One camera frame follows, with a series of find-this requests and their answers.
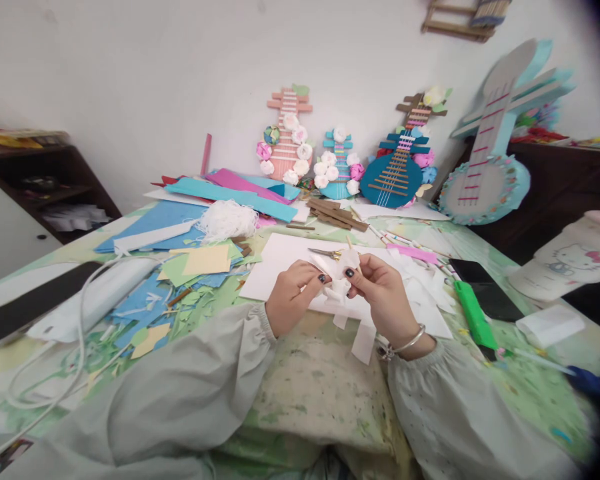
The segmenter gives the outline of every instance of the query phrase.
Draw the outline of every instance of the black phone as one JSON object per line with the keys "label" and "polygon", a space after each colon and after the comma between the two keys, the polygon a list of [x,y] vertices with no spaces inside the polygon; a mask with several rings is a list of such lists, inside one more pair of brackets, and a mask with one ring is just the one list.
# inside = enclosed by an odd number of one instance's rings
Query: black phone
{"label": "black phone", "polygon": [[490,318],[510,322],[524,318],[524,314],[478,262],[449,259],[449,263],[462,281],[471,285],[480,307]]}

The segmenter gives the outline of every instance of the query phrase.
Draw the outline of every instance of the wall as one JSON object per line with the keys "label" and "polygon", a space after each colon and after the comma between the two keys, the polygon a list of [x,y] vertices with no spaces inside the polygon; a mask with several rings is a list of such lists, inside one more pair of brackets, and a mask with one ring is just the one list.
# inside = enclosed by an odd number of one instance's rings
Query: wall
{"label": "wall", "polygon": [[494,62],[528,38],[555,41],[549,67],[575,69],[558,130],[600,135],[600,36],[584,3],[513,2],[486,44],[422,35],[428,0],[0,1],[0,125],[64,129],[124,212],[161,174],[212,167],[259,173],[255,142],[276,112],[271,93],[311,88],[301,116],[318,142],[336,124],[371,154],[405,95],[453,87],[434,119],[437,164]]}

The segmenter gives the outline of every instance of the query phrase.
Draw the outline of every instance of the pink paper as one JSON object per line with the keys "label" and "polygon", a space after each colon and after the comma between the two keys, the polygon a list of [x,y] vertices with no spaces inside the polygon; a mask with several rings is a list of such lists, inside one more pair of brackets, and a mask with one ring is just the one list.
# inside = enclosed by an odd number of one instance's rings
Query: pink paper
{"label": "pink paper", "polygon": [[415,247],[406,247],[404,245],[396,245],[394,243],[388,244],[387,248],[398,249],[398,251],[400,252],[401,255],[406,255],[411,258],[417,258],[418,260],[423,260],[427,263],[439,265],[438,257],[436,257],[434,252],[428,252],[425,250],[417,249]]}
{"label": "pink paper", "polygon": [[272,192],[271,190],[268,190],[266,188],[259,187],[258,185],[251,183],[248,180],[245,180],[240,175],[236,175],[231,170],[220,169],[216,173],[207,175],[205,178],[221,187],[230,188],[232,190],[238,191],[254,192],[260,198],[284,203],[285,205],[288,205],[291,202],[293,202],[293,200],[287,200],[283,196],[278,195],[276,192]]}

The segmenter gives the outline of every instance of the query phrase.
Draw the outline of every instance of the table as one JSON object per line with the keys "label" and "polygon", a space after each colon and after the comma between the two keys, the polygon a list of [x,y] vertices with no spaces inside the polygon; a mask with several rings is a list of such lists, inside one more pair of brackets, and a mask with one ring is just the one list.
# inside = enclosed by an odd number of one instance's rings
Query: table
{"label": "table", "polygon": [[[56,250],[14,275],[58,262],[106,261],[113,256],[96,254],[93,248],[127,228],[152,206],[154,203]],[[347,232],[313,218],[309,221],[316,230],[292,230],[278,224],[258,230],[248,244],[258,254],[270,234],[278,232],[340,242],[345,242],[349,235],[355,244],[382,247],[371,230]],[[440,228],[452,235],[458,254],[480,262],[524,314],[537,309],[505,279],[507,269],[516,264],[467,228],[451,222],[426,224],[391,217],[370,219],[370,223],[377,229],[390,229],[407,238],[418,238],[424,229]],[[196,309],[197,313],[191,317],[183,315],[180,328],[172,330],[170,341],[188,334],[220,309],[248,301],[238,297],[239,280],[239,277],[228,277],[212,292],[214,302]],[[455,340],[468,348],[515,410],[570,454],[578,459],[587,458],[591,449],[588,416],[593,410],[586,400],[574,394],[562,374],[523,357],[506,358],[506,362],[484,362],[469,336],[460,306],[456,315],[443,312],[443,316]],[[374,471],[380,478],[396,478],[411,473],[412,455],[396,418],[384,365],[376,356],[369,366],[354,358],[351,344],[357,322],[349,321],[347,328],[340,330],[333,325],[332,318],[324,313],[307,312],[294,332],[279,342],[275,360],[246,421],[226,444],[213,452],[222,469],[261,475],[284,469],[305,469],[316,460],[324,445],[337,444],[340,456],[354,466],[358,475]],[[586,330],[550,348],[546,354],[564,365],[574,364],[600,375],[600,327],[589,320],[586,323]],[[513,324],[496,321],[493,330],[500,346],[534,352]],[[100,336],[98,331],[88,336],[87,351],[91,353],[88,372],[98,370],[117,352],[111,339],[102,342]],[[14,370],[39,348],[38,342],[22,338],[0,349],[0,433],[17,431],[40,413],[40,410],[14,409],[3,398]],[[73,375],[76,354],[74,346],[52,349],[49,356],[26,375],[27,385],[33,385],[38,395],[54,396],[65,385],[64,380]],[[84,391],[78,392],[62,406],[74,409],[134,362],[119,359],[86,395]],[[66,411],[56,409],[31,434],[43,435],[65,414]],[[564,436],[556,435],[555,429]]]}

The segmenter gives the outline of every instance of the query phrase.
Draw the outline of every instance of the gray sleeve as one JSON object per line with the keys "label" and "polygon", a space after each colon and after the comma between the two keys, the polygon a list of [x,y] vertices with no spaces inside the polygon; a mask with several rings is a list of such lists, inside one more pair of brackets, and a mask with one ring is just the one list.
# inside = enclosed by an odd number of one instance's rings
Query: gray sleeve
{"label": "gray sleeve", "polygon": [[5,470],[10,478],[211,478],[274,356],[264,304],[224,310],[148,355]]}
{"label": "gray sleeve", "polygon": [[568,479],[569,457],[504,402],[459,344],[389,364],[400,424],[426,479]]}

